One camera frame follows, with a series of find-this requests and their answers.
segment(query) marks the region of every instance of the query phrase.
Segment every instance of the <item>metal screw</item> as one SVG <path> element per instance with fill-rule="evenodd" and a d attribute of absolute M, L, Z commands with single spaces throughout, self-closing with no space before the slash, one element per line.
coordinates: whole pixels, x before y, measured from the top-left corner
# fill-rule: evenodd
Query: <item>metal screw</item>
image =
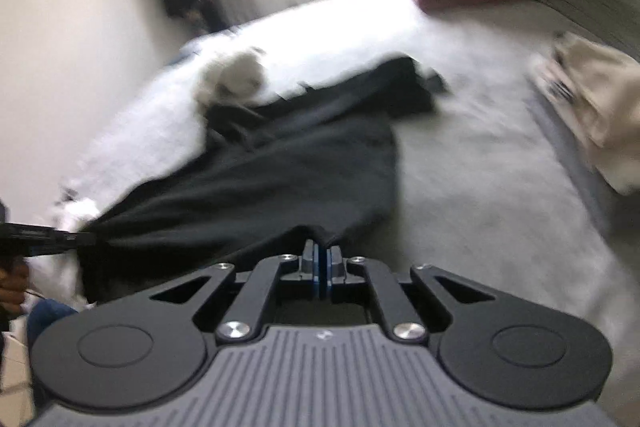
<path fill-rule="evenodd" d="M 424 326 L 415 322 L 403 322 L 394 328 L 394 335 L 404 341 L 414 341 L 422 337 L 427 331 Z"/>
<path fill-rule="evenodd" d="M 225 322 L 218 327 L 218 333 L 228 339 L 241 339 L 246 337 L 249 331 L 251 331 L 251 327 L 248 324 L 238 321 Z"/>

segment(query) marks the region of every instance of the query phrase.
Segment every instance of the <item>white bedsheet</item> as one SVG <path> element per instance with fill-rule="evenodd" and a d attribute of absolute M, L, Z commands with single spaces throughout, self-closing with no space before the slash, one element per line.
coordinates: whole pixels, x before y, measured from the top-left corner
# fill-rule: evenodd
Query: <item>white bedsheet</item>
<path fill-rule="evenodd" d="M 640 270 L 593 228 L 554 152 L 529 115 L 530 54 L 558 30 L 584 34 L 532 1 L 426 16 L 409 0 L 324 0 L 252 23 L 244 38 L 269 57 L 284 93 L 408 54 L 450 86 L 436 116 L 396 126 L 398 215 L 369 255 L 394 269 L 430 263 L 585 317 L 614 349 L 601 403 L 609 412 L 640 396 Z M 164 70 L 98 138 L 66 186 L 104 210 L 142 180 L 200 151 L 190 89 L 207 49 Z M 635 253 L 638 248 L 630 248 Z"/>

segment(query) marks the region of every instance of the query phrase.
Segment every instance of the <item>blue jeans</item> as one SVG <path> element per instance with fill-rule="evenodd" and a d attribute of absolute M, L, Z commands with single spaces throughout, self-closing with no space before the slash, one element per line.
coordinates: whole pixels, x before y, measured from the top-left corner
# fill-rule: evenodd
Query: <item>blue jeans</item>
<path fill-rule="evenodd" d="M 38 302 L 27 317 L 27 349 L 29 354 L 31 354 L 33 344 L 44 330 L 54 322 L 76 313 L 78 312 L 75 309 L 52 299 L 44 299 Z M 32 391 L 33 404 L 36 411 L 40 412 L 50 398 L 37 381 L 32 382 Z"/>

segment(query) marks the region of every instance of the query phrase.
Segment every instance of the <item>gray ribbed panel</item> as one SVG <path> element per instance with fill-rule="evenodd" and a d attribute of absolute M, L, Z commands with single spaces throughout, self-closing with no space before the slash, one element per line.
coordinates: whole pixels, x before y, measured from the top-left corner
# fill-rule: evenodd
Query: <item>gray ribbed panel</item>
<path fill-rule="evenodd" d="M 447 378 L 426 349 L 388 340 L 377 325 L 273 327 L 227 347 L 169 404 L 93 416 L 53 407 L 34 427 L 607 427 L 594 404 L 559 413 L 512 412 Z"/>

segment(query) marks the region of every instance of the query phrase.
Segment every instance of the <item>black blanket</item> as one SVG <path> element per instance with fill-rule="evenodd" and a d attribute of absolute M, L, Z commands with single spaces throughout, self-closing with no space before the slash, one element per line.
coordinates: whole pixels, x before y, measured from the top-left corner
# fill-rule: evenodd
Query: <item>black blanket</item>
<path fill-rule="evenodd" d="M 213 107 L 201 156 L 85 228 L 99 244 L 80 254 L 87 298 L 108 300 L 213 262 L 250 269 L 299 253 L 308 238 L 349 248 L 395 205 L 388 118 L 432 108 L 407 57 L 264 107 Z"/>

